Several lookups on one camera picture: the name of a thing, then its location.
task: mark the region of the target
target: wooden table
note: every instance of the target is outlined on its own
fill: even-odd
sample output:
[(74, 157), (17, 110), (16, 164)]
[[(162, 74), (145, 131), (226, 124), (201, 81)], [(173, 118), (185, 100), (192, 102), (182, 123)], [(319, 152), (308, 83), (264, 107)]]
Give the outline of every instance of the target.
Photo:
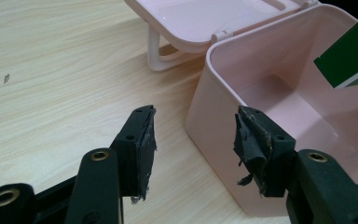
[(126, 223), (289, 223), (244, 213), (184, 123), (204, 59), (153, 72), (146, 23), (124, 1), (0, 1), (0, 186), (48, 189), (154, 105), (158, 152), (147, 199)]

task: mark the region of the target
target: open container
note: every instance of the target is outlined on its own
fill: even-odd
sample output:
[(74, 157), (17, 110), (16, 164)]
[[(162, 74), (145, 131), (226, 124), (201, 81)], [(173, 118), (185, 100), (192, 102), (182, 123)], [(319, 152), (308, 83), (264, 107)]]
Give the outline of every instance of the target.
[[(284, 199), (261, 198), (255, 182), (237, 185), (247, 175), (233, 151), (239, 105), (265, 112), (296, 139), (296, 150), (313, 148), (334, 156), (358, 184), (358, 86), (333, 89), (313, 63), (357, 22), (354, 17), (317, 1), (126, 2), (149, 22), (152, 69), (208, 49), (186, 130), (247, 213), (287, 214)], [(179, 52), (160, 57), (158, 45), (150, 45), (159, 35)]]

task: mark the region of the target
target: box lid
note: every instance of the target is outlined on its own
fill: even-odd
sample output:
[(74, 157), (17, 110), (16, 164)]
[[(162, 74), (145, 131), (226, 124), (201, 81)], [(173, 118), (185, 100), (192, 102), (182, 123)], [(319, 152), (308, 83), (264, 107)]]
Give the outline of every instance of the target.
[(317, 0), (125, 0), (177, 49), (199, 53), (213, 42), (318, 4)]

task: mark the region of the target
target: green carton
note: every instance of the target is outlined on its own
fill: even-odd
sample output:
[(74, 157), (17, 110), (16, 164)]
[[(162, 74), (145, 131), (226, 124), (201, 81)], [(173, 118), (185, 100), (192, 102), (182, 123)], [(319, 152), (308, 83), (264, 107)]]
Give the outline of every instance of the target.
[(334, 88), (358, 85), (358, 22), (314, 62)]

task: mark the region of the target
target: wood grain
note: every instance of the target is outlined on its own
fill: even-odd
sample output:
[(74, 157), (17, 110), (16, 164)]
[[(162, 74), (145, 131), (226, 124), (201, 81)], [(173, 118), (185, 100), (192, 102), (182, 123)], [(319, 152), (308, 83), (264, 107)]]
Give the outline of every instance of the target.
[(153, 104), (150, 191), (125, 199), (126, 223), (289, 223), (249, 217), (229, 194), (184, 129), (204, 59), (151, 71), (146, 28), (124, 1), (0, 1), (0, 186), (62, 182)]

